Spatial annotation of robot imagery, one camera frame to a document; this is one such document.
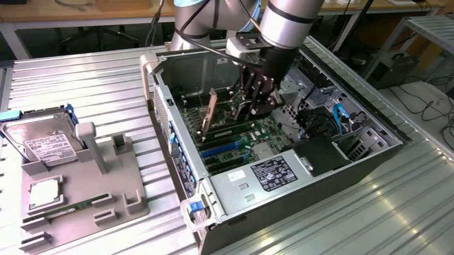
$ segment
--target metal shelf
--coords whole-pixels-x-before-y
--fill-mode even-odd
[[[362,77],[367,79],[382,59],[389,52],[405,28],[411,29],[417,34],[442,47],[449,53],[454,54],[454,19],[448,16],[406,17],[397,25],[389,40],[381,48],[377,57],[367,64]]]

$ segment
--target slotted metal surface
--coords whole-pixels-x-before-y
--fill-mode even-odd
[[[453,253],[454,166],[449,160],[453,155],[445,154],[446,149],[430,136],[415,131],[411,122],[395,114],[386,99],[323,46],[311,38],[306,45],[414,142],[358,185],[217,254]],[[131,136],[151,208],[146,217],[46,254],[198,254],[146,116],[136,79],[138,58],[144,52],[135,49],[19,61],[15,71],[8,70],[6,74],[6,80],[12,80],[6,84],[11,92],[10,108],[44,108],[70,101],[80,120],[95,122],[98,140],[106,140],[116,132]],[[119,59],[124,61],[112,65]],[[15,247],[19,242],[19,157],[10,145],[2,149],[0,254],[22,254]]]
[[[221,254],[453,254],[454,164],[445,148],[309,38],[305,42],[413,143],[357,185],[230,245]]]
[[[454,19],[448,16],[411,17],[405,25],[454,54]]]

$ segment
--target hard drive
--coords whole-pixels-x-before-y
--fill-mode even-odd
[[[75,136],[75,124],[71,107],[0,113],[2,136],[27,163],[42,161],[47,166],[78,159],[84,144]]]

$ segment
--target green circuit board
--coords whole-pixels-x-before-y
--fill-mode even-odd
[[[199,103],[199,107],[180,107],[199,155],[213,175],[253,163],[267,155],[278,154],[282,148],[291,143],[271,116],[241,123],[233,120],[229,111],[238,100],[241,97],[218,102],[206,141],[202,141],[199,131],[207,106]],[[226,147],[231,149],[210,155],[211,152]]]

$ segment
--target warning label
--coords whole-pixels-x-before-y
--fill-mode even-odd
[[[298,180],[282,156],[251,166],[251,169],[266,191],[275,190]]]
[[[52,162],[76,155],[64,134],[26,141],[26,145],[43,162]]]

